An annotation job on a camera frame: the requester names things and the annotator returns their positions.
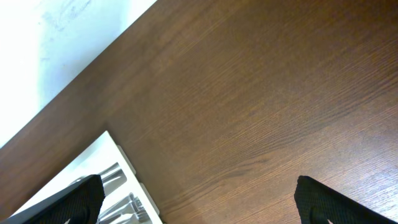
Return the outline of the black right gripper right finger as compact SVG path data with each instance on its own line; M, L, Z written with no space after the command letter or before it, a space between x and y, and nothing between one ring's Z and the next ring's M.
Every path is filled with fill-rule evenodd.
M397 224L309 176L298 177L294 199L302 224Z

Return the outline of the white cutlery tray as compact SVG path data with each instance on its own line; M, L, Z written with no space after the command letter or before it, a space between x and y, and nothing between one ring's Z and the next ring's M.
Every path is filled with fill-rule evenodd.
M90 174L101 176L105 199L98 223L163 224L160 212L136 170L106 131L69 165L29 199L17 214L45 200Z

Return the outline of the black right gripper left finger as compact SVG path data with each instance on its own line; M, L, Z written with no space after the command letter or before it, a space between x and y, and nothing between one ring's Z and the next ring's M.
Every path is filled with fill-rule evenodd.
M95 224L104 199L101 176L89 175L1 223Z

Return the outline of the large metal spoon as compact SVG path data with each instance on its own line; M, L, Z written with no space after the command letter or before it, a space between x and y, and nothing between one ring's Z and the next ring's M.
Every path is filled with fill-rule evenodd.
M124 175L123 172L117 172L107 179L103 180L103 188L104 188L104 193L105 196L107 197L110 195L112 192L114 192L117 188L122 186L127 181L126 176Z
M105 170L101 171L99 175L101 176L101 179L104 180L110 177L111 175L119 172L120 170L121 170L120 165L116 162L113 165L106 168Z

